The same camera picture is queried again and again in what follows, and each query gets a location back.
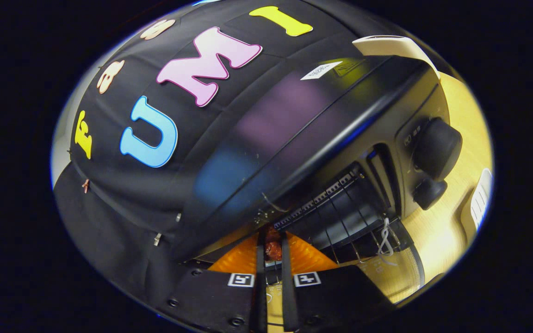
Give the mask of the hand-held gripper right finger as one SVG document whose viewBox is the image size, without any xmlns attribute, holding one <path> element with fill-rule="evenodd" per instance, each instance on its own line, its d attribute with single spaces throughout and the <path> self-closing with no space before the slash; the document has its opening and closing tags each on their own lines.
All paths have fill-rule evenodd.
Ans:
<svg viewBox="0 0 533 333">
<path fill-rule="evenodd" d="M 394 303 L 356 265 L 300 273 L 297 246 L 281 235 L 283 324 L 294 333 L 363 333 L 366 325 L 393 312 Z"/>
</svg>

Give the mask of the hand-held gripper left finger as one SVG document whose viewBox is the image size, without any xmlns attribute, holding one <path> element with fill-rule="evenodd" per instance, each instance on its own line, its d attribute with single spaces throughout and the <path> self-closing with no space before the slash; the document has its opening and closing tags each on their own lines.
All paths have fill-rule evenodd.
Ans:
<svg viewBox="0 0 533 333">
<path fill-rule="evenodd" d="M 264 231 L 235 236 L 233 248 L 207 268 L 186 261 L 230 233 L 189 230 L 186 236 L 174 249 L 180 274 L 156 313 L 195 333 L 266 333 Z"/>
</svg>

